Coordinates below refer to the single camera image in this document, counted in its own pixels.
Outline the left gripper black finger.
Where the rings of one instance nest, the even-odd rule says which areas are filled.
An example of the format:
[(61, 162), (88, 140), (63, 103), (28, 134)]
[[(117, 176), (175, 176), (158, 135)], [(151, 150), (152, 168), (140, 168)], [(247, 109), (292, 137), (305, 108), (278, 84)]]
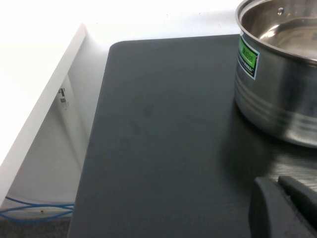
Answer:
[(253, 238), (315, 238), (317, 192), (290, 176), (257, 177), (248, 221)]

